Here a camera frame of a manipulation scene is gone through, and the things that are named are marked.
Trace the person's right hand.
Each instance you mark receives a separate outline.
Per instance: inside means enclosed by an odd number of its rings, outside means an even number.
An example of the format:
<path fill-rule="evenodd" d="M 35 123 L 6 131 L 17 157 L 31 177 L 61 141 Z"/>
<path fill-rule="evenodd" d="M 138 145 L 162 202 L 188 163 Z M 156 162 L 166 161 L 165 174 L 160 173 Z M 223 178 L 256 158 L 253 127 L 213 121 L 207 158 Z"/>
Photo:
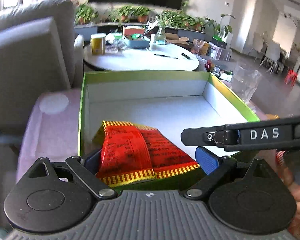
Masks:
<path fill-rule="evenodd" d="M 276 152 L 275 155 L 275 161 L 277 166 L 277 172 L 280 177 L 280 179 L 283 181 L 283 183 L 286 185 L 286 187 L 289 189 L 290 193 L 294 197 L 296 204 L 297 204 L 297 210 L 296 214 L 293 218 L 293 221 L 291 222 L 289 226 L 289 231 L 291 233 L 297 233 L 300 232 L 300 185 L 298 185 L 295 182 L 294 176 L 288 166 L 285 164 L 283 155 L 285 151 L 279 151 Z"/>

